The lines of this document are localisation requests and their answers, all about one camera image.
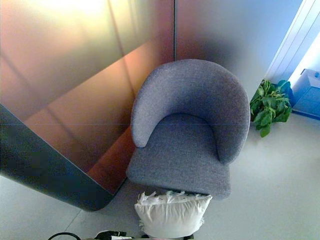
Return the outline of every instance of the potted plant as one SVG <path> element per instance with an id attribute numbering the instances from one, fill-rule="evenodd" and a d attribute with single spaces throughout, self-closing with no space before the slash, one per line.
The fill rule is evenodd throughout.
<path id="1" fill-rule="evenodd" d="M 281 80 L 273 84 L 262 80 L 250 101 L 251 121 L 263 138 L 270 133 L 275 122 L 286 122 L 292 112 L 289 95 L 292 93 L 290 82 Z"/>

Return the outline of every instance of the gray armchair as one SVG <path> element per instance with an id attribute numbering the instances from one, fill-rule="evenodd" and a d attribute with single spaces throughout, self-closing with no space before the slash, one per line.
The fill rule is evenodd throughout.
<path id="1" fill-rule="evenodd" d="M 229 164 L 239 155 L 249 124 L 247 94 L 225 68 L 197 59 L 161 65 L 133 105 L 136 149 L 127 177 L 138 184 L 226 198 Z"/>

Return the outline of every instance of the cable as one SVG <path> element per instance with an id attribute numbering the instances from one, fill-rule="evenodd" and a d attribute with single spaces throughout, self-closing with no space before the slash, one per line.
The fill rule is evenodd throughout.
<path id="1" fill-rule="evenodd" d="M 71 233 L 71 232 L 59 232 L 59 233 L 51 236 L 48 240 L 51 240 L 51 239 L 53 239 L 53 238 L 55 238 L 56 236 L 59 236 L 59 235 L 70 235 L 70 236 L 76 238 L 76 240 L 81 240 L 80 237 L 78 237 L 77 235 L 75 235 L 74 233 Z"/>

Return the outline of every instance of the white pillow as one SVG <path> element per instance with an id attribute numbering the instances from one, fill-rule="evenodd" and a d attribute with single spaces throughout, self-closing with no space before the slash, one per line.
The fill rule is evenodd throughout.
<path id="1" fill-rule="evenodd" d="M 168 191 L 165 195 L 141 194 L 134 205 L 141 230 L 155 238 L 181 238 L 199 230 L 211 195 Z"/>

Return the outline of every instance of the white floor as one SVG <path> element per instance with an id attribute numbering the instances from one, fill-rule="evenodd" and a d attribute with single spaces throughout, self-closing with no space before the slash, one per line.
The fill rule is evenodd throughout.
<path id="1" fill-rule="evenodd" d="M 320 121 L 292 114 L 260 138 L 252 127 L 230 165 L 231 196 L 211 201 L 198 240 L 319 240 Z M 67 231 L 82 239 L 101 230 L 142 232 L 134 204 L 154 189 L 126 182 L 112 202 L 85 212 L 0 178 L 0 240 L 46 240 Z"/>

